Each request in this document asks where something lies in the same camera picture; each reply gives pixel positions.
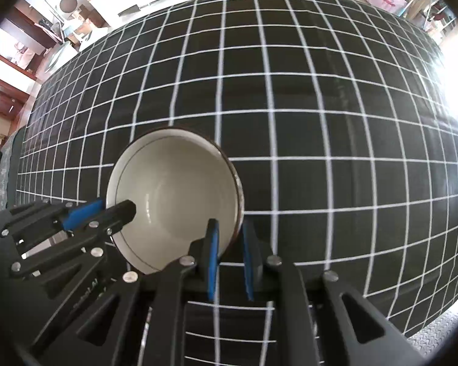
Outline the floral patterned bowl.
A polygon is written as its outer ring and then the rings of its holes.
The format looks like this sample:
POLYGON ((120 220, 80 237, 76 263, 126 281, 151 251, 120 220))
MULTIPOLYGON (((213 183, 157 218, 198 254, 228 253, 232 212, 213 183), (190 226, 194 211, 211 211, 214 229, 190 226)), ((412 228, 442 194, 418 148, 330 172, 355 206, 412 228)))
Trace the floral patterned bowl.
POLYGON ((242 182, 220 147, 180 127, 150 131, 121 153, 106 206, 126 200, 135 204, 136 214, 112 240, 143 274, 187 254, 211 219, 219 224, 218 253, 224 254, 236 240, 245 203, 242 182))

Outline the grey embroidered sofa cover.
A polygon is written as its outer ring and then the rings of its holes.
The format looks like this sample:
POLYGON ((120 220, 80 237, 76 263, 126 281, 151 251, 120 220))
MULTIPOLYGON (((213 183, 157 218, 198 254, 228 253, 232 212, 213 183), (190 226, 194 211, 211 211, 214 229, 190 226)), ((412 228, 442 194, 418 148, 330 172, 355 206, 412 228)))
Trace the grey embroidered sofa cover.
POLYGON ((17 129, 1 148, 0 211, 12 208, 17 203, 16 189, 24 134, 25 127, 17 129))

